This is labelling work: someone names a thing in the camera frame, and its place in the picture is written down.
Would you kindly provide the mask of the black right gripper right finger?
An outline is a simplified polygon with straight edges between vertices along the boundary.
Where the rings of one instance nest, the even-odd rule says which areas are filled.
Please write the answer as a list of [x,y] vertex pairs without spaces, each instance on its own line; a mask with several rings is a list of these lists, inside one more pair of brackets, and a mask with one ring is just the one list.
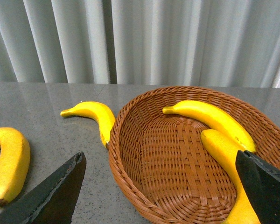
[[280,169],[249,151],[238,151],[236,171],[262,224],[280,224]]

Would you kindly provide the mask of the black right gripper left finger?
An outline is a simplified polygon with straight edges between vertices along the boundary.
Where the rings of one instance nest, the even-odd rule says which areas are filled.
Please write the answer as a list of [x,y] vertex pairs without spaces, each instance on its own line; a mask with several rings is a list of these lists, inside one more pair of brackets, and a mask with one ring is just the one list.
[[79,152],[0,213],[0,224],[70,224],[86,170]]

